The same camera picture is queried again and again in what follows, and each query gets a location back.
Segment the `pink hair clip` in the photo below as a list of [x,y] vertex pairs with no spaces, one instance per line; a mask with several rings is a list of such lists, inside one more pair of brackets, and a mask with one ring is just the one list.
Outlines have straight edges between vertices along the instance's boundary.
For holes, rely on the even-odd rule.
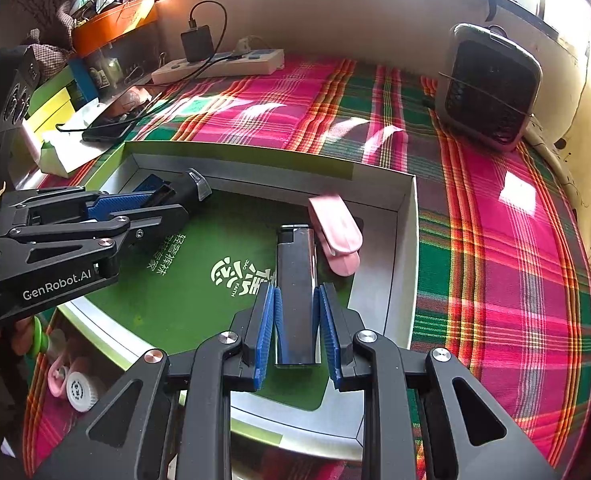
[[73,372],[88,373],[90,361],[86,357],[76,356],[79,344],[69,339],[63,352],[49,368],[46,381],[53,397],[66,399],[66,380]]
[[341,197],[310,198],[309,216],[331,270],[340,276],[354,274],[360,266],[362,233]]

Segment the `green box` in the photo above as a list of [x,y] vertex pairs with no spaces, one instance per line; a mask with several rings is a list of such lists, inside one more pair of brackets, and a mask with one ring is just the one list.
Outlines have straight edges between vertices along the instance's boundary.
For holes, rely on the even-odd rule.
[[51,97],[65,88],[71,81],[73,81],[73,72],[67,65],[60,72],[51,77],[46,83],[35,89],[35,92],[33,92],[31,97],[31,102],[28,105],[27,113],[29,117],[37,112]]
[[[151,347],[195,348],[227,330],[253,294],[213,269],[225,258],[243,274],[275,269],[275,230],[307,222],[307,199],[337,192],[363,222],[361,266],[355,276],[333,275],[319,252],[319,281],[333,280],[344,306],[365,327],[408,348],[418,279],[415,179],[408,174],[306,153],[200,142],[144,141],[120,146],[88,181],[111,193],[135,189],[151,173],[165,180],[194,168],[213,196],[170,240],[181,240],[164,273],[136,249],[120,262],[120,281],[61,310],[98,348],[127,368]],[[232,393],[232,429],[285,449],[342,460],[361,457],[363,400],[340,394],[318,367],[267,373],[258,394]]]

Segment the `power strip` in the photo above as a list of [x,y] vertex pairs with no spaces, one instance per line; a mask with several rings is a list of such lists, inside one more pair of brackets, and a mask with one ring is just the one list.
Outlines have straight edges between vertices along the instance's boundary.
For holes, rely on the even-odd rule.
[[[230,52],[216,54],[213,61],[230,56]],[[204,61],[189,63],[186,59],[176,59],[166,63],[152,74],[155,84],[173,83],[195,72]],[[224,77],[234,75],[270,75],[284,68],[284,51],[280,49],[252,50],[238,59],[228,59],[210,66],[198,78]]]

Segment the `plaid blanket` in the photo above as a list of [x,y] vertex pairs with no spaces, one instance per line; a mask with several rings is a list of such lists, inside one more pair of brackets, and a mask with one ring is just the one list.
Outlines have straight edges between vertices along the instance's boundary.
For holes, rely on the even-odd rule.
[[[46,333],[57,327],[63,316],[55,311]],[[26,398],[22,427],[22,458],[24,471],[30,478],[66,436],[78,418],[78,412],[67,399],[56,399],[49,391],[46,377],[50,368],[46,355],[39,354],[35,361],[33,380]]]
[[[434,95],[435,81],[397,69],[288,57],[272,76],[194,83],[130,138],[278,147],[415,174],[412,348],[454,352],[563,472],[591,406],[591,277],[575,219],[534,150],[500,155],[454,135],[427,108]],[[84,184],[105,158],[43,185]]]

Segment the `phone charger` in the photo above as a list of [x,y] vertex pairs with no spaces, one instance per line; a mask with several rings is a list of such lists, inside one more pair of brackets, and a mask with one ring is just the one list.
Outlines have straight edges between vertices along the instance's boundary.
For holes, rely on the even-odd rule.
[[211,30],[208,25],[192,28],[180,34],[184,54],[189,63],[209,59],[214,54]]

